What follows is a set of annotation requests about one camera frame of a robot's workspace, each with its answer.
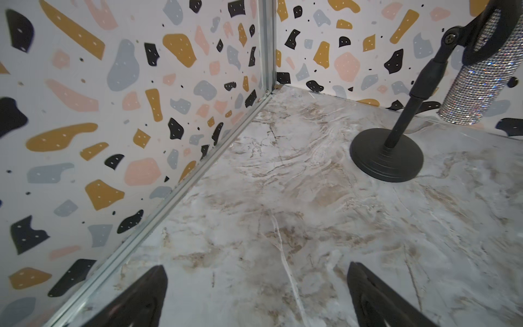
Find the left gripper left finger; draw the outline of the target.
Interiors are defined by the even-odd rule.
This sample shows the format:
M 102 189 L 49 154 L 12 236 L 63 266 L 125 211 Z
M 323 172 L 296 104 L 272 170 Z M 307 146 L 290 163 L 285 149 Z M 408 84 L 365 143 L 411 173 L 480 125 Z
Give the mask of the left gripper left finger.
M 167 288 L 166 270 L 156 265 L 83 326 L 159 326 Z

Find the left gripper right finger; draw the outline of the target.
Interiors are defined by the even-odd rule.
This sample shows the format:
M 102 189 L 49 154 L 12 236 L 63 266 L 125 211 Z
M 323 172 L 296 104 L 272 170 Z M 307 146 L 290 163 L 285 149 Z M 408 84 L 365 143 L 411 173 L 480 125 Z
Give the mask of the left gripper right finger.
M 350 263 L 347 286 L 359 326 L 437 327 L 362 263 Z

